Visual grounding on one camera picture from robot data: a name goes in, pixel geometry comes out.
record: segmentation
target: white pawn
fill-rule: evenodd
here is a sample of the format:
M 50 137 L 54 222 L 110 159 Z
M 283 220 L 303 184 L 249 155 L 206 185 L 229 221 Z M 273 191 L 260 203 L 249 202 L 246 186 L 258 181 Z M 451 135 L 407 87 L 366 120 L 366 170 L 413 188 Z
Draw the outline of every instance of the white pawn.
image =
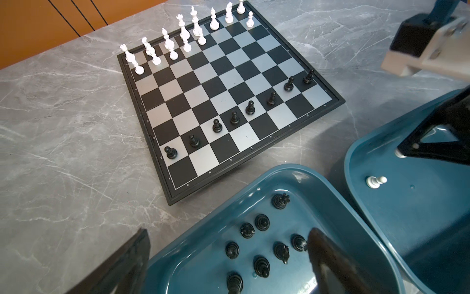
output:
M 232 2 L 229 2 L 227 4 L 227 7 L 225 8 L 225 22 L 227 24 L 231 24 L 234 21 L 234 16 L 232 15 Z
M 253 11 L 250 11 L 248 13 L 248 20 L 246 21 L 246 26 L 251 28 L 254 25 L 255 25 L 255 22 L 253 21 Z
M 239 0 L 240 1 L 240 4 L 238 4 L 238 8 L 236 9 L 236 11 L 238 12 L 238 14 L 243 14 L 245 13 L 245 6 L 243 6 L 243 0 Z
M 218 30 L 219 29 L 219 22 L 215 20 L 215 10 L 214 7 L 211 8 L 211 30 Z

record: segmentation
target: chessboard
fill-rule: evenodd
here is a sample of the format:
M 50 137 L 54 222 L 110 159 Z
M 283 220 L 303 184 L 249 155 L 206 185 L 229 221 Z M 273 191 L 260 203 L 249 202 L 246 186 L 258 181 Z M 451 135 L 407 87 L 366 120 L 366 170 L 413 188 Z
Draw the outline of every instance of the chessboard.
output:
M 200 20 L 204 45 L 194 36 L 194 24 L 186 25 L 189 52 L 183 50 L 180 30 L 169 33 L 176 60 L 163 37 L 149 42 L 159 65 L 143 45 L 129 50 L 143 74 L 136 74 L 124 53 L 117 56 L 169 205 L 345 102 L 316 70 L 313 81 L 304 83 L 313 67 L 250 3 L 244 6 L 243 14 L 233 7 L 230 24 L 226 12 L 218 12 L 217 30 L 210 28 L 210 16 Z M 252 27 L 246 24 L 249 11 Z M 293 89 L 286 91 L 289 77 Z M 249 101 L 255 108 L 251 115 Z M 215 119 L 222 127 L 218 133 Z M 196 147 L 190 135 L 198 139 Z M 165 147 L 175 149 L 176 157 L 171 159 Z

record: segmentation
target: gray marble surface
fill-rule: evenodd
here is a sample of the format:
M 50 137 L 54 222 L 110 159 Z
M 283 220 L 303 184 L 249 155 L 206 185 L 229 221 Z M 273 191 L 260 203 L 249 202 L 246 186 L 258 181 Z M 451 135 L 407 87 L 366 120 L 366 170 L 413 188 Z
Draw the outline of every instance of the gray marble surface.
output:
M 122 43 L 177 29 L 191 4 L 202 18 L 226 2 L 170 0 L 0 71 L 3 293 L 63 293 L 139 227 L 154 255 L 276 165 L 328 177 L 356 139 L 466 85 L 380 69 L 400 22 L 429 12 L 431 0 L 253 0 L 346 104 L 169 207 L 116 55 Z

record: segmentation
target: black chess piece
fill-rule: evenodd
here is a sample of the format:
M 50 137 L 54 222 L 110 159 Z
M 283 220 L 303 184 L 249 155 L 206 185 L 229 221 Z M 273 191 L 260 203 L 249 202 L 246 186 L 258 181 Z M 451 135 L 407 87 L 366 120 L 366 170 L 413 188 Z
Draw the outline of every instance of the black chess piece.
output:
M 292 235 L 290 241 L 292 243 L 292 247 L 294 247 L 295 250 L 300 252 L 307 251 L 307 241 L 305 241 L 304 237 L 298 234 L 294 234 Z
M 212 126 L 212 130 L 216 133 L 220 133 L 222 131 L 222 124 L 219 123 L 218 119 L 214 119 L 214 125 Z
M 269 265 L 269 261 L 263 256 L 258 257 L 255 262 L 253 263 L 253 267 L 255 268 L 255 273 L 263 278 L 269 277 L 269 271 L 271 267 Z
M 290 77 L 289 81 L 284 84 L 284 90 L 286 91 L 292 91 L 294 88 L 294 77 Z
M 240 118 L 238 117 L 236 111 L 232 111 L 232 118 L 230 119 L 230 123 L 232 125 L 238 125 L 240 122 Z
M 200 142 L 201 140 L 199 140 L 199 138 L 197 137 L 194 137 L 193 134 L 189 135 L 189 145 L 191 145 L 192 147 L 196 148 L 197 146 L 199 146 Z
M 243 279 L 237 274 L 233 273 L 227 278 L 228 294 L 240 294 L 243 290 Z
M 286 205 L 290 202 L 290 197 L 286 193 L 276 194 L 273 197 L 272 203 L 277 209 L 284 209 Z
M 251 223 L 246 222 L 242 224 L 242 226 L 240 227 L 240 233 L 242 234 L 244 238 L 249 239 L 253 237 L 253 235 L 255 234 L 255 228 L 253 228 Z
M 252 115 L 255 113 L 255 107 L 253 106 L 255 103 L 252 100 L 248 101 L 248 106 L 245 108 L 246 114 Z
M 273 106 L 274 104 L 276 104 L 276 92 L 273 91 L 271 93 L 271 96 L 267 99 L 267 103 L 270 106 Z
M 166 152 L 166 156 L 169 159 L 174 159 L 176 155 L 178 155 L 178 152 L 176 151 L 176 149 L 170 148 L 168 146 L 165 147 L 165 152 Z
M 255 218 L 255 226 L 260 231 L 266 231 L 269 228 L 269 219 L 266 215 L 257 215 Z
M 274 255 L 282 260 L 282 262 L 284 264 L 287 264 L 287 260 L 289 259 L 290 255 L 289 255 L 289 247 L 287 247 L 287 245 L 285 245 L 284 243 L 281 243 L 281 242 L 276 242 L 274 243 Z
M 228 243 L 227 246 L 225 246 L 225 254 L 227 254 L 227 256 L 230 259 L 237 258 L 239 253 L 240 253 L 240 248 L 238 247 L 238 244 L 236 244 L 235 242 L 232 241 Z
M 308 72 L 308 75 L 306 75 L 304 77 L 304 83 L 305 84 L 310 84 L 311 82 L 313 81 L 313 69 L 311 69 L 309 72 Z

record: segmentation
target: chessboard frame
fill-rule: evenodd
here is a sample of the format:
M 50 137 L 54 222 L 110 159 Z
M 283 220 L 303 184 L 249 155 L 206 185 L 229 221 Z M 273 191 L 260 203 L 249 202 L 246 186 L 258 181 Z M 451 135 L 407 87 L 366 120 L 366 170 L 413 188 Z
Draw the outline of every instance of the chessboard frame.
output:
M 314 69 L 309 62 L 297 51 L 295 48 L 248 2 L 244 1 L 243 5 L 245 6 L 246 9 L 249 11 L 253 11 L 254 17 L 256 17 L 260 23 L 268 30 L 270 34 L 275 36 L 279 43 L 292 55 L 294 59 L 296 59 L 299 64 L 308 72 L 310 69 Z M 238 5 L 234 5 L 232 8 L 232 13 L 237 13 Z M 220 11 L 216 14 L 217 18 L 224 15 L 225 11 Z M 207 23 L 211 19 L 210 16 L 205 17 L 199 21 L 199 24 L 204 24 Z M 194 24 L 189 24 L 185 26 L 186 29 L 192 30 L 194 28 Z M 173 38 L 177 35 L 180 34 L 180 29 L 177 29 L 171 33 L 169 33 L 170 38 Z M 163 41 L 163 36 L 156 38 L 154 40 L 149 41 L 149 43 L 152 46 L 155 46 L 156 44 L 160 43 Z M 131 53 L 137 53 L 140 52 L 144 49 L 144 45 L 140 45 L 138 47 L 132 48 L 129 50 Z M 337 108 L 338 106 L 342 105 L 345 103 L 344 98 L 314 69 L 314 80 L 317 82 L 318 85 L 320 85 L 323 90 L 331 97 L 332 100 L 327 102 L 325 105 L 318 107 L 315 109 L 315 114 L 313 115 L 307 115 L 304 116 L 303 118 L 297 119 L 294 123 L 292 123 L 293 126 L 289 125 L 289 130 L 285 132 L 280 132 L 282 129 L 277 131 L 277 133 L 280 133 L 276 136 L 270 136 L 269 138 L 264 138 L 260 142 L 256 143 L 253 148 L 244 150 L 236 155 L 233 156 L 234 160 L 230 159 L 227 160 L 221 164 L 218 165 L 218 167 L 221 167 L 218 171 L 214 173 L 210 173 L 207 175 L 202 175 L 194 180 L 192 182 L 195 182 L 191 184 L 187 189 L 182 189 L 182 191 L 177 191 L 174 189 L 172 186 L 173 184 L 170 183 L 168 184 L 166 182 L 166 179 L 168 178 L 169 174 L 168 172 L 164 169 L 166 168 L 165 166 L 162 166 L 161 163 L 159 162 L 157 157 L 163 158 L 162 156 L 166 156 L 166 154 L 161 154 L 160 148 L 158 146 L 158 143 L 155 142 L 155 137 L 149 133 L 149 129 L 152 129 L 150 124 L 148 123 L 148 120 L 145 118 L 146 111 L 141 103 L 139 102 L 139 97 L 136 94 L 137 92 L 137 87 L 135 85 L 134 79 L 132 77 L 131 73 L 131 68 L 129 67 L 129 63 L 125 59 L 125 54 L 121 53 L 117 56 L 117 59 L 119 61 L 119 65 L 121 66 L 121 70 L 123 72 L 123 76 L 125 78 L 132 102 L 135 107 L 135 111 L 138 114 L 139 122 L 142 127 L 142 131 L 144 133 L 145 139 L 147 141 L 147 145 L 150 149 L 150 154 L 152 156 L 155 168 L 158 171 L 158 178 L 160 179 L 160 183 L 162 185 L 166 200 L 168 202 L 168 205 L 173 205 L 176 202 L 180 201 L 181 199 L 185 198 L 186 196 L 194 193 L 195 191 L 199 190 L 200 188 L 210 184 L 212 181 L 216 180 L 217 178 L 221 177 L 228 171 L 234 169 L 235 167 L 241 165 L 242 163 L 246 162 L 247 160 L 253 158 L 254 156 L 260 154 L 262 151 L 266 150 L 267 148 L 271 147 L 272 145 L 276 144 L 277 142 L 283 140 L 284 138 L 290 136 L 291 134 L 297 132 L 298 130 L 302 129 L 303 127 L 307 126 L 308 124 L 314 122 L 315 120 L 319 119 L 326 113 L 332 111 L 333 109 Z

